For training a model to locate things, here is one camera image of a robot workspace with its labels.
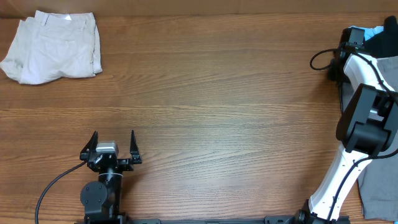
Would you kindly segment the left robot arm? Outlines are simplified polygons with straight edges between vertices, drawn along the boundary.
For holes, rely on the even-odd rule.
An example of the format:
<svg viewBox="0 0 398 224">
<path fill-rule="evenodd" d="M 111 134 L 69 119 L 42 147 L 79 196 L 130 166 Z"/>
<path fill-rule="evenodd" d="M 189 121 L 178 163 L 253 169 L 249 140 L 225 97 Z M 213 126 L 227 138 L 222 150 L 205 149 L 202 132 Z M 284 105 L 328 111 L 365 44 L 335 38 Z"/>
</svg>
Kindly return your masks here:
<svg viewBox="0 0 398 224">
<path fill-rule="evenodd" d="M 86 184 L 80 194 L 85 208 L 85 223 L 131 223 L 131 218 L 120 212 L 123 173 L 134 170 L 142 159 L 134 132 L 131 133 L 130 157 L 120 159 L 115 141 L 98 141 L 95 131 L 80 152 L 80 160 L 98 174 L 98 180 Z"/>
</svg>

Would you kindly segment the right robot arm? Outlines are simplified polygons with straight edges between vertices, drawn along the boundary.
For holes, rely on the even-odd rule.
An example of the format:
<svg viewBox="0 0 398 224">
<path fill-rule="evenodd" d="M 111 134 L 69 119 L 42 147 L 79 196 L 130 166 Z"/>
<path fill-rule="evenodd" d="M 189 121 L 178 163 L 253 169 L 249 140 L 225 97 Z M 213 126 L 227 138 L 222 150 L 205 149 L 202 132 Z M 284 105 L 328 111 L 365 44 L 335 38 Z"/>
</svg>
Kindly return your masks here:
<svg viewBox="0 0 398 224">
<path fill-rule="evenodd" d="M 378 59 L 397 55 L 397 25 L 384 24 L 375 33 L 346 28 L 330 52 L 328 78 L 339 86 L 351 84 L 354 94 L 341 107 L 340 145 L 326 176 L 288 223 L 349 223 L 340 209 L 359 175 L 372 161 L 397 154 L 386 152 L 397 134 L 397 92 L 377 67 Z"/>
</svg>

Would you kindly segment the grey shorts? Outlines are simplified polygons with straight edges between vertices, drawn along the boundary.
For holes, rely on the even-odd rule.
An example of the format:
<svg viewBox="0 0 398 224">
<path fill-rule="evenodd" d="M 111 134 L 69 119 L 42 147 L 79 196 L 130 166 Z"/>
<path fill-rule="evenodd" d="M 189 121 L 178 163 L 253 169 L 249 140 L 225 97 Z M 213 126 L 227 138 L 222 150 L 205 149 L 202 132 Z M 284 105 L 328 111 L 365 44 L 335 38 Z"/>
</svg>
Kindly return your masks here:
<svg viewBox="0 0 398 224">
<path fill-rule="evenodd" d="M 379 58 L 377 66 L 386 82 L 397 92 L 397 56 Z M 343 110 L 354 94 L 352 84 L 343 84 Z M 367 220 L 397 222 L 397 154 L 373 160 L 358 177 L 363 215 Z"/>
</svg>

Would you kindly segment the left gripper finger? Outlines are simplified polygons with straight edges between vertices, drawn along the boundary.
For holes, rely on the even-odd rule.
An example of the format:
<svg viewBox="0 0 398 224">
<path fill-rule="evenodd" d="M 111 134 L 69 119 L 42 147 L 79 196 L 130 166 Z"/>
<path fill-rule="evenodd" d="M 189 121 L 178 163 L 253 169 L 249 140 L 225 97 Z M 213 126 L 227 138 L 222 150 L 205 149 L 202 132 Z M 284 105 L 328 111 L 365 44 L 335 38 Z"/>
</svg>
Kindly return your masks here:
<svg viewBox="0 0 398 224">
<path fill-rule="evenodd" d="M 131 142 L 130 142 L 130 155 L 133 164 L 142 164 L 141 155 L 139 152 L 139 148 L 137 146 L 136 137 L 134 131 L 131 131 Z"/>
<path fill-rule="evenodd" d="M 96 147 L 98 144 L 98 132 L 95 131 L 91 136 L 90 140 L 86 144 L 86 146 L 80 152 L 80 160 L 87 161 L 90 158 L 92 152 L 96 151 Z"/>
</svg>

